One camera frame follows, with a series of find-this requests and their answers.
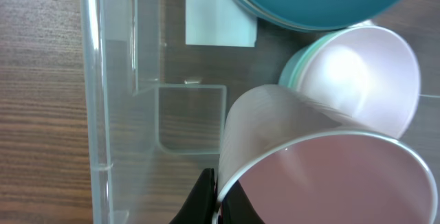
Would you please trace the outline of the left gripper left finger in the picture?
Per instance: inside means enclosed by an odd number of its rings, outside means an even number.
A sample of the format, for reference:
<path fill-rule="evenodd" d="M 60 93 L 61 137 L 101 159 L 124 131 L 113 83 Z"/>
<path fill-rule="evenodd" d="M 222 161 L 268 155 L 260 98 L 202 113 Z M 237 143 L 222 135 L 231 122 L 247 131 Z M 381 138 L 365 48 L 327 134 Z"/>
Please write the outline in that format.
<path fill-rule="evenodd" d="M 170 224 L 211 224 L 215 206 L 215 170 L 203 169 Z"/>

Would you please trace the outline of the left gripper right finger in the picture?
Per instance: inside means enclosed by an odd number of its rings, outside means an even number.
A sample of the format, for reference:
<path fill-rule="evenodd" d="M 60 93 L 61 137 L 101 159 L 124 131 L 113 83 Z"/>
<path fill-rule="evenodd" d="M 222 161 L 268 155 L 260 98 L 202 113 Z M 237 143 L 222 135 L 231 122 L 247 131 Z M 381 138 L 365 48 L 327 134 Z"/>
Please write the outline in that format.
<path fill-rule="evenodd" d="M 264 224 L 256 213 L 239 181 L 221 203 L 220 224 Z"/>

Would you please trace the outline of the pink cup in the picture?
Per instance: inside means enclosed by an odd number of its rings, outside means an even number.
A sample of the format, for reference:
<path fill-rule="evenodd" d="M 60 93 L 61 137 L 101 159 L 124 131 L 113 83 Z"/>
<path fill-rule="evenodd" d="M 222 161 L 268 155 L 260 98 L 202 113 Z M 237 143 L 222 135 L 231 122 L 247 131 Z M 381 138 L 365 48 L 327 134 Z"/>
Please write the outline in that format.
<path fill-rule="evenodd" d="M 412 148 L 279 85 L 231 106 L 220 148 L 218 212 L 243 189 L 264 223 L 433 223 L 438 193 Z"/>

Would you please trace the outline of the mint green bowl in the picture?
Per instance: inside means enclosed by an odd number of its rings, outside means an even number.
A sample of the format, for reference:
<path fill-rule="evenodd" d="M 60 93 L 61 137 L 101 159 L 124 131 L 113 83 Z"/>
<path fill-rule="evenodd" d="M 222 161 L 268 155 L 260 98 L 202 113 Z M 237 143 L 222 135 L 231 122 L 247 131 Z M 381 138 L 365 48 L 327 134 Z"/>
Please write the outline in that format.
<path fill-rule="evenodd" d="M 317 40 L 315 43 L 311 44 L 308 47 L 305 47 L 301 49 L 297 55 L 298 60 L 296 61 L 296 64 L 292 70 L 291 76 L 289 77 L 289 81 L 286 84 L 287 87 L 294 87 L 295 84 L 298 82 L 298 79 L 300 77 L 300 73 L 305 68 L 308 60 L 318 51 L 318 49 L 324 45 L 327 41 L 331 40 L 337 33 L 333 32 L 330 34 L 327 34 L 326 36 L 323 36 L 319 40 Z"/>

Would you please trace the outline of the pink bowl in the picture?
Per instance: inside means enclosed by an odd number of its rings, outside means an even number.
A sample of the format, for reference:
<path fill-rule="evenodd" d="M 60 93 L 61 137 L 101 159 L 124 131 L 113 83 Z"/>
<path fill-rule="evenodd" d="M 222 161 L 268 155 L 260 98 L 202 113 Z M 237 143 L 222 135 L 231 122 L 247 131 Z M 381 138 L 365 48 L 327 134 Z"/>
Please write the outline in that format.
<path fill-rule="evenodd" d="M 421 91 L 412 47 L 380 26 L 336 33 L 308 60 L 292 88 L 399 139 L 412 122 Z"/>

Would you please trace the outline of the light blue bowl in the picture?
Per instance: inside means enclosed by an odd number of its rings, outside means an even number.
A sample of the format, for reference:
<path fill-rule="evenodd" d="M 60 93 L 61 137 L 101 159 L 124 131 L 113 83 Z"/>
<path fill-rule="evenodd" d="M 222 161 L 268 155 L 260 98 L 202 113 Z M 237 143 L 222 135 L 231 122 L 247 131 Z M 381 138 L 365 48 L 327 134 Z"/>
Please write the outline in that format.
<path fill-rule="evenodd" d="M 285 67 L 283 68 L 281 75 L 278 79 L 278 84 L 284 87 L 288 87 L 292 77 L 294 75 L 294 70 L 302 58 L 303 54 L 307 51 L 308 47 L 304 47 L 297 51 L 286 63 Z"/>

